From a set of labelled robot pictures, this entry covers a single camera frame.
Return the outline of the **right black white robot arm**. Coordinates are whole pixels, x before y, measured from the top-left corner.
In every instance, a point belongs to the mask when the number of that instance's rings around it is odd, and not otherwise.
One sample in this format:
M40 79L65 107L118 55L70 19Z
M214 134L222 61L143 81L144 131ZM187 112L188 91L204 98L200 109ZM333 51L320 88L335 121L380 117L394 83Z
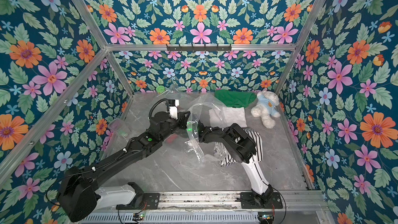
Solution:
M265 179L259 166L260 150L254 135L248 133L247 128L242 128L237 123L226 128L206 127L201 122L189 121L187 127L188 136L195 143L220 143L228 154L244 168L254 196L248 203L258 207L265 207L274 193L273 187Z

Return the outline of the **clear plastic vacuum bag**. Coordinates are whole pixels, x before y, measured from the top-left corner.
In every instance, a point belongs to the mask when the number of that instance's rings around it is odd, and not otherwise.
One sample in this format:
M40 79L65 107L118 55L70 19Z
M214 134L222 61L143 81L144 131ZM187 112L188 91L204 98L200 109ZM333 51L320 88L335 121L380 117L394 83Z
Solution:
M193 108L187 111L179 109L179 99L162 98L152 106L146 102L142 107L135 107L147 114L139 120L148 120L149 127L137 137L130 138L126 146L103 160L103 167L125 169L155 153L163 142L178 130L186 130L192 146L198 143L222 143L232 158L238 162L247 162L245 148L239 142L251 141L246 132L234 123L228 128L206 127L200 121L193 120Z

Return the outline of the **black white striped garment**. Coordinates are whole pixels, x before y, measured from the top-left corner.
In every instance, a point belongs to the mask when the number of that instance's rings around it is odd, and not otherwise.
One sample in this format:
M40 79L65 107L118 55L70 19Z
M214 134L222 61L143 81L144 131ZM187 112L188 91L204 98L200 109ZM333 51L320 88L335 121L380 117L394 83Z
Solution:
M263 161L263 143L261 135L253 128L243 128L243 130L248 134L248 136L250 136L254 140L256 144L256 154L250 158L249 163ZM222 167L227 167L229 165L237 163L237 161L232 158L232 156L222 143L215 144L214 157L219 161Z

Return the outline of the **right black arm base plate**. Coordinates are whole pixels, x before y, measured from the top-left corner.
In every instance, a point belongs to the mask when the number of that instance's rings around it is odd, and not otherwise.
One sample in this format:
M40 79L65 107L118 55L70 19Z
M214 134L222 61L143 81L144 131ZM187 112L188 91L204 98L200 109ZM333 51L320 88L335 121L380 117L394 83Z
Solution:
M272 195L263 196L254 192L241 192L236 198L242 209L283 209L284 204L281 195L274 192Z

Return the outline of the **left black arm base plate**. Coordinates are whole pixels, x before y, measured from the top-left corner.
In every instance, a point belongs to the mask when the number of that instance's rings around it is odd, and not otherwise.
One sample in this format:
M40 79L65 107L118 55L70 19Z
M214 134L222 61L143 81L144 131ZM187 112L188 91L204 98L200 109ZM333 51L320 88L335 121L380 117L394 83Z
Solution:
M128 204L117 205L117 210L153 210L157 209L160 202L159 193L139 193Z

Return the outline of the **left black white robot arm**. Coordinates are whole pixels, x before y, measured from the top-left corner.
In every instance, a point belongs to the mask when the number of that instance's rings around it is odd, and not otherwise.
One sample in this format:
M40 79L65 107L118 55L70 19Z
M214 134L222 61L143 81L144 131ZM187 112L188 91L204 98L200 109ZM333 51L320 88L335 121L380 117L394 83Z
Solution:
M190 115L190 111L178 109L177 100L161 99L149 111L150 126L144 133L131 138L124 148L98 163L67 170L61 179L57 201L70 221L81 221L94 210L113 205L133 209L145 207L144 192L138 184L105 188L102 185L130 165L155 153L176 130L185 130Z

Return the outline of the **green t-shirt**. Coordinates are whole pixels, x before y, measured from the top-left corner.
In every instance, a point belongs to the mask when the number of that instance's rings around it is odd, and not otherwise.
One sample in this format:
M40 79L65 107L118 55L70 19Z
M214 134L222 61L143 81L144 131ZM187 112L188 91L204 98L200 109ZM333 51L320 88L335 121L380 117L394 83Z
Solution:
M246 108L257 98L252 92L238 92L229 90L217 90L215 98L221 101L226 107Z

